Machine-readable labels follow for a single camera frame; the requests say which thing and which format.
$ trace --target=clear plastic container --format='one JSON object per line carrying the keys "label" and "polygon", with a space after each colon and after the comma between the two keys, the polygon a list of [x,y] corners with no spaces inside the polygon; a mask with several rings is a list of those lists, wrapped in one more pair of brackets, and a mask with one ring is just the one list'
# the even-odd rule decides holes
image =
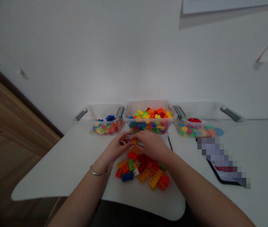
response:
{"label": "clear plastic container", "polygon": [[[123,111],[124,107],[121,104],[88,105],[74,117],[73,123],[81,125],[90,134],[114,135],[122,129]],[[114,115],[115,120],[106,121],[108,115]]]}
{"label": "clear plastic container", "polygon": [[[134,116],[138,110],[146,111],[147,108],[159,109],[163,108],[165,111],[169,111],[172,118],[159,118],[159,119],[132,119],[130,116]],[[141,100],[127,103],[125,107],[125,114],[123,119],[127,122],[130,131],[135,134],[140,130],[150,130],[157,134],[165,134],[170,125],[176,120],[178,115],[175,109],[167,100]]]}
{"label": "clear plastic container", "polygon": [[179,116],[175,126],[182,137],[222,136],[247,123],[244,117],[220,102],[179,102],[174,108]]}

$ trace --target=container handle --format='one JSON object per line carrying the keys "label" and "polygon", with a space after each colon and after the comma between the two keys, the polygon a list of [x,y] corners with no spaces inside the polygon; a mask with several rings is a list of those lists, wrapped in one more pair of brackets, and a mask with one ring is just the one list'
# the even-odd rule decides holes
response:
{"label": "container handle", "polygon": [[79,112],[79,114],[76,115],[74,118],[75,121],[80,121],[80,119],[87,113],[87,109],[83,109]]}
{"label": "container handle", "polygon": [[119,107],[119,109],[118,109],[118,111],[116,113],[116,118],[119,117],[119,119],[122,119],[123,112],[124,112],[124,106]]}
{"label": "container handle", "polygon": [[226,108],[226,107],[221,107],[220,111],[228,115],[234,122],[241,122],[242,117],[239,116],[238,114],[234,113],[232,110]]}
{"label": "container handle", "polygon": [[176,113],[178,114],[178,118],[182,119],[182,118],[186,118],[186,114],[184,113],[184,111],[182,110],[182,108],[180,106],[173,106],[174,109],[176,110]]}

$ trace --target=hand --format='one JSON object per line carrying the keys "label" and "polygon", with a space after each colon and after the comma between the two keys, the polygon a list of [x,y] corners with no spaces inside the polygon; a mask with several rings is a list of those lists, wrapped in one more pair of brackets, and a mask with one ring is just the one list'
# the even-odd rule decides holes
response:
{"label": "hand", "polygon": [[172,152],[158,134],[148,130],[139,131],[133,139],[138,139],[143,143],[143,146],[134,144],[136,148],[160,163],[164,163]]}
{"label": "hand", "polygon": [[98,173],[106,172],[108,166],[133,145],[132,139],[127,136],[131,134],[131,132],[123,132],[112,139],[104,152],[94,162],[92,169]]}

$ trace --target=right hand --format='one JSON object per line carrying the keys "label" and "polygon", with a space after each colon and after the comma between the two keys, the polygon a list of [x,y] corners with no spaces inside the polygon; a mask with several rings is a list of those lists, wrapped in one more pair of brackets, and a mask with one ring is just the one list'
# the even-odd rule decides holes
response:
{"label": "right hand", "polygon": [[133,139],[138,139],[143,143],[143,146],[139,144],[133,146],[160,163],[164,163],[172,152],[163,139],[151,131],[139,131],[133,136]]}

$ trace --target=bracelet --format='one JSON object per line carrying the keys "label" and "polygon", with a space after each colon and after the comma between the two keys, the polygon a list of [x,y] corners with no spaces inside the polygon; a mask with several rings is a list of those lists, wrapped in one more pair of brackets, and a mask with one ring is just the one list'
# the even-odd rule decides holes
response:
{"label": "bracelet", "polygon": [[103,174],[106,175],[108,173],[108,171],[106,171],[105,173],[96,173],[92,170],[92,166],[90,167],[90,172],[95,176],[102,176]]}

